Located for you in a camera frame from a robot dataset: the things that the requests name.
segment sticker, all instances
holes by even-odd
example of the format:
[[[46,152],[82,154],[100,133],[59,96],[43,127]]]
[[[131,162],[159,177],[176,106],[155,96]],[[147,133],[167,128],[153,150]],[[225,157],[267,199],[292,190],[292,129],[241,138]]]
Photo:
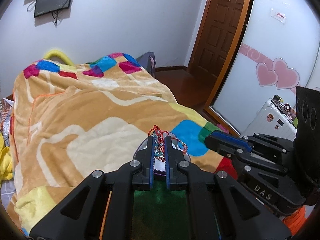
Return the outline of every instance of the sticker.
[[[273,115],[272,114],[268,114],[267,116],[267,122],[271,122],[273,120]]]
[[[279,125],[281,125],[281,126],[283,126],[283,125],[284,125],[284,123],[283,123],[280,119],[278,119],[278,121],[277,121],[277,122],[278,122],[278,124],[279,124]]]
[[[278,21],[285,23],[287,17],[285,16],[284,13],[277,12],[273,8],[271,8],[270,16],[273,17],[274,19],[277,19]]]

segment wooden door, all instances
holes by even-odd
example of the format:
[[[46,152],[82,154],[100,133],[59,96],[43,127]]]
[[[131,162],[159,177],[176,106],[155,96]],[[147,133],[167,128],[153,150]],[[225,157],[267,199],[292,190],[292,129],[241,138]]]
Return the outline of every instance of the wooden door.
[[[211,0],[190,73],[211,88],[222,69],[236,33],[244,0]]]

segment pink heart decal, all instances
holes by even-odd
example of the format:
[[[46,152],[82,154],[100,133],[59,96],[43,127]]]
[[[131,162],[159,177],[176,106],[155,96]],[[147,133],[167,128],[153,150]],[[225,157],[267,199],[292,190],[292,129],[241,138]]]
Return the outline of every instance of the pink heart decal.
[[[299,84],[299,73],[293,68],[288,68],[287,63],[282,58],[278,57],[273,61],[272,69],[278,75],[277,90],[291,89]]]
[[[278,81],[278,75],[274,70],[268,70],[265,63],[258,63],[256,74],[260,87],[273,86]]]

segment door frame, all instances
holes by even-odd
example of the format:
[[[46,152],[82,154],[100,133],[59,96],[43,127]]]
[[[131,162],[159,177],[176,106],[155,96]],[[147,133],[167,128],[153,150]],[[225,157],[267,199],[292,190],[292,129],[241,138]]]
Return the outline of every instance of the door frame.
[[[188,73],[190,73],[190,71],[191,71],[191,65],[193,63],[193,60],[194,60],[194,57],[196,54],[196,50],[199,45],[200,36],[201,36],[202,30],[204,27],[204,22],[207,18],[210,2],[211,2],[211,0],[207,0],[205,8],[204,8],[204,13],[203,13],[203,16],[201,19],[199,31],[198,31],[195,45],[193,47],[191,57],[189,60],[189,64],[188,64]],[[235,32],[235,36],[233,37],[229,52],[227,54],[226,60],[223,64],[223,67],[220,71],[220,74],[217,78],[217,81],[214,84],[214,87],[210,93],[210,96],[204,105],[204,111],[206,111],[215,121],[222,124],[224,127],[228,128],[231,134],[236,135],[236,136],[240,135],[239,132],[234,127],[231,127],[220,115],[218,115],[215,111],[213,111],[213,109],[210,107],[210,105],[212,105],[212,103],[214,103],[213,101],[218,96],[218,94],[219,94],[219,92],[220,92],[220,90],[226,80],[226,77],[229,73],[229,70],[235,60],[236,54],[238,53],[241,41],[244,36],[244,31],[245,31],[245,28],[246,28],[248,20],[249,20],[252,4],[253,4],[253,0],[244,0],[241,15],[239,18],[239,23],[238,23],[238,26],[237,26],[237,29]]]

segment bed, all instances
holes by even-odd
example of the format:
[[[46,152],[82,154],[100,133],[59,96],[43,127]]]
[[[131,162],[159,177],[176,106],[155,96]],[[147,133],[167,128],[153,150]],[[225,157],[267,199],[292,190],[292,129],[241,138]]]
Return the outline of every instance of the bed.
[[[231,161],[204,145],[217,127],[177,104],[128,54],[81,65],[38,60],[16,78],[12,99],[14,178],[3,185],[14,183],[6,210],[26,235],[93,170],[110,172],[132,160],[154,125],[186,143],[191,161],[203,170],[236,177]]]

